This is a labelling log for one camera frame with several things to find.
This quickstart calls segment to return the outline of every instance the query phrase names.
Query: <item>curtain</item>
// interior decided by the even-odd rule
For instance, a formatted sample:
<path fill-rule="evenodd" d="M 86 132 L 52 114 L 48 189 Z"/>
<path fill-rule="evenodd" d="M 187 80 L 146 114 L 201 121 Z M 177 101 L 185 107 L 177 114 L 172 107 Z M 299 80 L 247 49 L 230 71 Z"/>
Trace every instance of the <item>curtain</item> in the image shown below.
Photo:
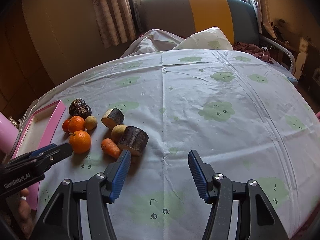
<path fill-rule="evenodd" d="M 105 48 L 136 38 L 128 0 L 92 0 Z"/>
<path fill-rule="evenodd" d="M 253 8 L 255 10 L 259 32 L 262 33 L 263 26 L 265 30 L 270 34 L 270 36 L 276 39 L 275 32 L 273 31 L 273 28 L 271 26 L 268 0 L 249 0 L 248 2 L 253 5 Z"/>

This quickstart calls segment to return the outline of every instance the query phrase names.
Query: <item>potato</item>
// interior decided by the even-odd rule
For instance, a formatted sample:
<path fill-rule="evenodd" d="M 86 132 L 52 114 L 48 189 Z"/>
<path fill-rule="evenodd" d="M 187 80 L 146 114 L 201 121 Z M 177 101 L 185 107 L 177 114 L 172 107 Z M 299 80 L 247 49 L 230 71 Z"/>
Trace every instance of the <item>potato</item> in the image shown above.
<path fill-rule="evenodd" d="M 120 140 L 126 127 L 127 126 L 124 124 L 119 124 L 112 129 L 111 138 L 115 143 L 117 143 Z"/>

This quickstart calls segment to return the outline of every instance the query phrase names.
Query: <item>orange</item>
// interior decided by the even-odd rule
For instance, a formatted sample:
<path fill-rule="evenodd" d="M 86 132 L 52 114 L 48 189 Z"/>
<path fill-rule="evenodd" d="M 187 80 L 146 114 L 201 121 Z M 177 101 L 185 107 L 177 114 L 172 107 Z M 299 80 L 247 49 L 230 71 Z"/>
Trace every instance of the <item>orange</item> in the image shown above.
<path fill-rule="evenodd" d="M 62 124 L 62 130 L 64 131 L 64 132 L 68 132 L 69 130 L 68 130 L 68 124 L 70 123 L 70 118 L 68 118 L 67 120 L 65 120 L 64 122 L 63 122 L 63 124 Z"/>
<path fill-rule="evenodd" d="M 85 153 L 91 147 L 91 137 L 86 131 L 75 131 L 70 134 L 69 143 L 75 153 Z"/>
<path fill-rule="evenodd" d="M 70 123 L 68 124 L 69 133 L 73 133 L 75 131 L 84 131 L 84 120 L 82 117 L 73 116 L 70 118 Z"/>

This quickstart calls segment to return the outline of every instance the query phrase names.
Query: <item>wood stump piece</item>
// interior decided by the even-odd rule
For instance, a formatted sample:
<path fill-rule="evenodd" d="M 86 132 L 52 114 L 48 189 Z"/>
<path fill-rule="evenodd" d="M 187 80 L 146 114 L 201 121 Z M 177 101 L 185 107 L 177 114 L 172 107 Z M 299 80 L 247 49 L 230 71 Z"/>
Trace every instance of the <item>wood stump piece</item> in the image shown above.
<path fill-rule="evenodd" d="M 118 124 L 122 124 L 124 115 L 118 108 L 108 109 L 101 118 L 101 122 L 108 128 L 113 129 Z"/>
<path fill-rule="evenodd" d="M 127 126 L 118 142 L 118 147 L 120 150 L 129 150 L 131 155 L 141 156 L 148 140 L 149 136 L 144 130 Z"/>

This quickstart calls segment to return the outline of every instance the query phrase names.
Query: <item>pink box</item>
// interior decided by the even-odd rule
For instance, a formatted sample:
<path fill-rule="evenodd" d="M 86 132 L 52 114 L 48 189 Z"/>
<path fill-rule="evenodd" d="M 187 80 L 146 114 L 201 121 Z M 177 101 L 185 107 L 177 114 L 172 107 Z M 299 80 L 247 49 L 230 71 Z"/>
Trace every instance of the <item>pink box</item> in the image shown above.
<path fill-rule="evenodd" d="M 21 133 L 12 158 L 49 145 L 65 109 L 66 106 L 59 100 L 34 112 Z M 39 182 L 28 189 L 30 194 L 26 200 L 31 209 L 37 210 Z"/>

